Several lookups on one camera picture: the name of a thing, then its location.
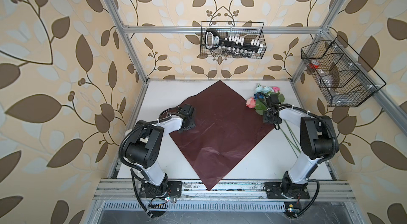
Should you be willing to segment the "magenta fake rose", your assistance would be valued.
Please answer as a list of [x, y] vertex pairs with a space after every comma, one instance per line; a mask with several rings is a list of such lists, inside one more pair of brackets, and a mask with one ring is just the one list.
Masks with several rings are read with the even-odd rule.
[[[285, 97], [281, 93], [279, 87], [272, 87], [273, 92], [277, 95], [278, 100], [280, 103], [285, 102]], [[289, 143], [291, 149], [293, 150], [296, 157], [298, 157], [301, 153], [300, 150], [300, 142], [295, 136], [293, 130], [291, 129], [289, 123], [286, 120], [283, 120], [284, 125], [280, 125], [280, 131], [283, 133], [284, 137], [286, 138], [287, 142]]]

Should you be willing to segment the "pink fake rose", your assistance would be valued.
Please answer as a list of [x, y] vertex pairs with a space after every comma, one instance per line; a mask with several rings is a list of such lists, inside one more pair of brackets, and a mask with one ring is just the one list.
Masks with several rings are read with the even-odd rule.
[[263, 115], [270, 109], [264, 97], [251, 97], [247, 100], [246, 106], [250, 109], [254, 109], [259, 115]]

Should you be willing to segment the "dark red wrapping paper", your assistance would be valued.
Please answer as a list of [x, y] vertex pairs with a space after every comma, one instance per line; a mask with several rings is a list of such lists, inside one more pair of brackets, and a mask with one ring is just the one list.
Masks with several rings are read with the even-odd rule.
[[195, 127], [170, 137], [208, 190], [222, 180], [275, 127], [218, 81], [183, 105], [195, 108]]

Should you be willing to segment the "light blue fake rose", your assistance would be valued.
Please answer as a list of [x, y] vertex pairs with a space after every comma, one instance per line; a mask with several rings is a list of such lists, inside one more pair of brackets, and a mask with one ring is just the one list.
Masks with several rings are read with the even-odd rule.
[[255, 88], [255, 90], [254, 90], [254, 93], [255, 93], [255, 94], [257, 94], [257, 93], [269, 94], [270, 92], [271, 92], [271, 93], [274, 93], [273, 88], [270, 87], [270, 86], [261, 86], [261, 85], [258, 85], [258, 86]]

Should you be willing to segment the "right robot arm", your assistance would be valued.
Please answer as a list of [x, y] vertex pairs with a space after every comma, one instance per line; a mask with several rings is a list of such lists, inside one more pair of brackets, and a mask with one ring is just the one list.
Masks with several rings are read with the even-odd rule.
[[300, 201], [301, 197], [309, 199], [307, 186], [316, 183], [316, 191], [310, 202], [299, 209], [288, 206], [285, 216], [290, 219], [301, 217], [315, 202], [320, 192], [320, 182], [311, 179], [318, 166], [332, 159], [339, 150], [337, 134], [330, 117], [315, 115], [300, 107], [281, 104], [275, 95], [258, 99], [266, 107], [263, 112], [264, 123], [271, 123], [276, 128], [288, 120], [300, 128], [301, 153], [295, 164], [285, 172], [280, 182], [266, 182], [263, 189], [268, 199], [288, 199]]

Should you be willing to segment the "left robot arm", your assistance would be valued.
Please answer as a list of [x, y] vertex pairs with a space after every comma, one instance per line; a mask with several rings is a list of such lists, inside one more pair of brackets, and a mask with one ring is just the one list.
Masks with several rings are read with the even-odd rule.
[[195, 108], [189, 104], [164, 110], [154, 121], [139, 120], [125, 133], [119, 146], [121, 163], [130, 168], [132, 188], [137, 202], [150, 218], [162, 216], [164, 206], [176, 203], [182, 194], [181, 181], [169, 181], [158, 156], [163, 137], [172, 132], [193, 129]]

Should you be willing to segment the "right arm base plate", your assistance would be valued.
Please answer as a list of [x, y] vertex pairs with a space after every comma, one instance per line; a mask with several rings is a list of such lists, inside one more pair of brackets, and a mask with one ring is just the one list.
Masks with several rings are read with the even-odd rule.
[[265, 182], [264, 189], [268, 199], [310, 199], [307, 183], [292, 184], [290, 182]]

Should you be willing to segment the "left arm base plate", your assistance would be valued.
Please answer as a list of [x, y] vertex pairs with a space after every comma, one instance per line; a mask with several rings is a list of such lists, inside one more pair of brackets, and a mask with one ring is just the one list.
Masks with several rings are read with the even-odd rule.
[[181, 181], [164, 180], [161, 185], [143, 183], [139, 195], [143, 198], [179, 198], [182, 193]]

